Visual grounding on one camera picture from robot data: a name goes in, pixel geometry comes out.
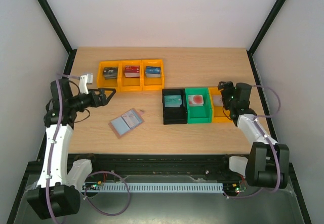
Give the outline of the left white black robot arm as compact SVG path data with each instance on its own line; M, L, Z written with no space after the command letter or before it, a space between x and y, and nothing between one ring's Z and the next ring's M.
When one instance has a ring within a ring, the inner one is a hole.
M51 109L44 116L46 149L40 177L27 192L27 202L40 219L58 223L59 217L78 213L83 184L92 172L90 159L76 160L67 169L68 149L77 114L89 108L106 106L115 95L114 88L88 89L79 83L73 95L68 78L51 82Z

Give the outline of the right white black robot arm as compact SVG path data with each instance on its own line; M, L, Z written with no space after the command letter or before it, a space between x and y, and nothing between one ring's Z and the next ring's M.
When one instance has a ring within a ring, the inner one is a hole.
M287 145L279 144L261 125L260 118L271 116L258 115L250 108L252 88L247 83L234 85L231 81L218 84L224 109L229 110L230 119L251 143L249 155L230 156L228 162L221 166L221 174L228 180L240 174L250 186L277 191L288 184L290 151Z

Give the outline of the pink card holder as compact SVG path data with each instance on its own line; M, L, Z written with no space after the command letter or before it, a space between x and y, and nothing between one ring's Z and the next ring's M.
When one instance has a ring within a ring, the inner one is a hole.
M132 108L119 117L109 122L109 127L112 129L118 139L134 130L144 122L142 115L135 108Z

